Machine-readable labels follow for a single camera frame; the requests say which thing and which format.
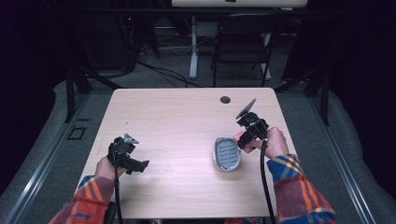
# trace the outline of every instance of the cord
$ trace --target cord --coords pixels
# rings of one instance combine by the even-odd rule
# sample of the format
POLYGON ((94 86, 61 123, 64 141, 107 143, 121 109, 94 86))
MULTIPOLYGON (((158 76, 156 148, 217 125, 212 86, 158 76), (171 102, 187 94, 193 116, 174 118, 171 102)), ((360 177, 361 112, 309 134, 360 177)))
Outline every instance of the cord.
POLYGON ((176 80, 184 82, 185 83, 184 88, 187 88, 188 85, 192 85, 194 87, 208 87, 208 86, 206 86, 204 84, 197 84, 197 83, 189 82, 185 77, 183 77, 181 74, 179 74, 179 73, 177 73, 175 71, 172 71, 172 70, 169 70, 169 69, 166 69, 166 68, 155 67, 155 66, 143 63, 143 62, 137 62, 137 63, 142 65, 142 66, 144 66, 144 67, 147 67, 147 68, 149 68, 149 69, 151 69, 151 70, 153 70, 155 72, 157 72, 160 76, 165 78, 168 82, 172 83, 175 87, 177 85, 175 83, 171 82, 166 77, 171 77, 171 78, 174 78, 176 80))
POLYGON ((114 172, 116 174, 116 177, 114 178, 114 190, 116 193, 117 214, 119 218, 119 223, 123 224, 121 206, 120 206, 120 180, 119 180, 119 173, 117 172, 117 168, 119 167, 119 162, 116 161, 116 155, 114 150, 113 150, 113 161, 115 162, 114 172))
POLYGON ((274 209, 272 207, 271 198, 270 198, 270 191, 268 190, 267 179, 265 178, 265 149, 267 149, 267 130, 265 130, 264 141, 262 141, 262 153, 260 155, 260 168, 262 171, 262 185, 264 187, 265 198, 267 199, 268 211, 270 213, 271 223, 276 224, 275 216, 274 216, 274 209))

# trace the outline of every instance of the small round object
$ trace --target small round object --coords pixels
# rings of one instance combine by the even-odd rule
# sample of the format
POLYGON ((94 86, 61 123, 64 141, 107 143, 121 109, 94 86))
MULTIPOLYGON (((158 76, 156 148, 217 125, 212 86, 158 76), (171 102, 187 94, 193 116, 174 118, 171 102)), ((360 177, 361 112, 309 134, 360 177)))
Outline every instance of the small round object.
POLYGON ((221 96, 220 101, 221 101, 222 103, 224 103, 224 104, 228 104, 228 103, 231 102, 231 99, 230 99, 230 97, 228 97, 228 96, 221 96))

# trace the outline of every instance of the table top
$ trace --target table top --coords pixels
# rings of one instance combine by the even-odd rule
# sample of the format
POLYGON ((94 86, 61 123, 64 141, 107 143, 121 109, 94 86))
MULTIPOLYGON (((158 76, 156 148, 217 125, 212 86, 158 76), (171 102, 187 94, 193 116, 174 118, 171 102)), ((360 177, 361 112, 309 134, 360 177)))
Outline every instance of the table top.
POLYGON ((305 7, 307 0, 172 0, 173 7, 305 7))
MULTIPOLYGON (((231 172, 218 170, 212 156, 217 138, 245 130, 235 117, 253 98, 250 111, 282 130, 295 153, 272 89, 121 89, 112 95, 81 178, 94 174, 114 138, 128 133, 139 141, 131 157, 149 165, 120 177, 123 217, 269 217, 260 151, 242 151, 231 172), (222 103, 222 96, 231 102, 222 103)), ((276 211, 272 176, 265 172, 276 211)))

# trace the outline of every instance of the small metal dish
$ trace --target small metal dish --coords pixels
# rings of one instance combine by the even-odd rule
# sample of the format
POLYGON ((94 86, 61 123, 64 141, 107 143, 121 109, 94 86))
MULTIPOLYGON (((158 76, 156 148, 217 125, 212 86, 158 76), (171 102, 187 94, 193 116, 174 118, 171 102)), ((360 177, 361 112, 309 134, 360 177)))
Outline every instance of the small metal dish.
POLYGON ((221 171, 235 170, 241 160, 241 151, 232 138, 221 137, 216 139, 213 160, 221 171))

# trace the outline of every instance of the hand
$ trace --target hand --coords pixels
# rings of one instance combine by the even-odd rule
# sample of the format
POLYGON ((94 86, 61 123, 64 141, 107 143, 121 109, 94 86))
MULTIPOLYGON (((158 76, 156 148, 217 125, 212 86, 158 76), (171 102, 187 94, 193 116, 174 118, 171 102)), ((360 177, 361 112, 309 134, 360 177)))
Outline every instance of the hand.
POLYGON ((268 148, 265 150, 265 156, 270 160, 289 153, 286 137, 277 127, 268 130, 267 138, 268 148))
MULTIPOLYGON (((238 133, 233 137, 233 140, 238 142, 239 137, 244 132, 238 133)), ((285 135, 283 135, 282 131, 280 131, 277 127, 271 128, 268 130, 267 134, 268 148, 265 150, 265 156, 269 159, 273 159, 274 157, 285 155, 289 153, 289 148, 286 143, 285 135)), ((246 153, 253 151, 255 148, 262 148, 263 140, 251 140, 242 150, 246 153)))
MULTIPOLYGON (((117 173, 118 176, 120 177, 123 173, 125 173, 126 169, 125 168, 118 168, 117 173)), ((114 180, 116 178, 116 174, 114 172, 114 166, 111 164, 111 162, 108 160, 107 157, 103 157, 101 160, 96 165, 96 175, 105 177, 110 180, 114 180)))

